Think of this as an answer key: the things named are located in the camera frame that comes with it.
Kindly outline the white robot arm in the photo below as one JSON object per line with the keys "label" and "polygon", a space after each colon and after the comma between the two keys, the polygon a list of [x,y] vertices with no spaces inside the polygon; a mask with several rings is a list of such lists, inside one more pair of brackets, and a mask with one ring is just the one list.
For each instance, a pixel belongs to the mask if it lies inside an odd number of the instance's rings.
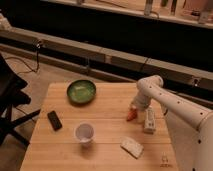
{"label": "white robot arm", "polygon": [[155,99],[199,132],[193,171],[213,171],[213,110],[191,102],[163,88],[163,79],[153,75],[140,79],[133,105],[147,109]]}

